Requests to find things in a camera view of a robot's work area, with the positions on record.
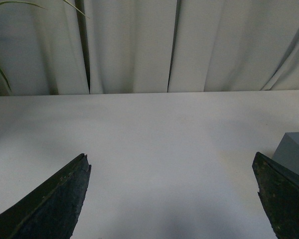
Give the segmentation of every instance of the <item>gray block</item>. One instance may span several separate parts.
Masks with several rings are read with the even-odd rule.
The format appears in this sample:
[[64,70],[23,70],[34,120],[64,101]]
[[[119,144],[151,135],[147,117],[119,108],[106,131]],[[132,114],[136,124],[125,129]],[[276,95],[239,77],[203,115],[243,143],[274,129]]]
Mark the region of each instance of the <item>gray block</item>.
[[273,161],[299,175],[299,132],[285,133]]

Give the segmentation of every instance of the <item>gray box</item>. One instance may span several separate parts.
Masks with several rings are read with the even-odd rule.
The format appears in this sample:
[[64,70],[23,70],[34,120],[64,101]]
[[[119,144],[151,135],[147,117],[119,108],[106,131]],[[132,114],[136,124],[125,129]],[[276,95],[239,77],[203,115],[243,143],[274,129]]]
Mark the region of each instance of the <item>gray box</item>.
[[299,175],[299,132],[285,133],[273,161]]

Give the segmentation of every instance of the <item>white table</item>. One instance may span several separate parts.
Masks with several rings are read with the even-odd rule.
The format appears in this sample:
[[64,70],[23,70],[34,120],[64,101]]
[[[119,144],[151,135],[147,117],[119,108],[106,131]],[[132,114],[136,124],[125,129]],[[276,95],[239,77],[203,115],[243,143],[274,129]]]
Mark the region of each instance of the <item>white table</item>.
[[0,97],[0,213],[79,153],[73,239],[274,239],[252,170],[299,131],[299,91]]

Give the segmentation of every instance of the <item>white curtain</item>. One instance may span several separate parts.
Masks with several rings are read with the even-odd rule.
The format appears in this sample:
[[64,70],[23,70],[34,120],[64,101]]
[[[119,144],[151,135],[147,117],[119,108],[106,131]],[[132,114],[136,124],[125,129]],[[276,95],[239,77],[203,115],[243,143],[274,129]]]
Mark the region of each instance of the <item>white curtain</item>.
[[32,2],[0,6],[12,95],[299,89],[299,0]]

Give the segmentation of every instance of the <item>plant leaf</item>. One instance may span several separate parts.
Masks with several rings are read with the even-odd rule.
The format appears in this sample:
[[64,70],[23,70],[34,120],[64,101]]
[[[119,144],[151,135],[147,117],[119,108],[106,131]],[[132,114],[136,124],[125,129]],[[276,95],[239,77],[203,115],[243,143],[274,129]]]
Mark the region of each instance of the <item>plant leaf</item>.
[[2,77],[4,78],[6,84],[8,85],[9,89],[11,90],[8,78],[5,76],[5,73],[3,72],[3,70],[0,68],[0,74],[2,75]]
[[71,7],[75,8],[79,13],[81,13],[83,16],[89,18],[88,16],[86,16],[83,12],[81,12],[75,5],[73,5],[72,3],[70,3],[68,0],[63,0],[65,3],[69,4]]
[[35,4],[35,3],[32,3],[32,2],[27,2],[27,1],[1,1],[0,5],[5,4],[5,3],[25,3],[25,4],[29,4],[29,5],[32,5],[32,6],[37,6],[37,7],[45,9],[44,7],[42,7],[38,4]]

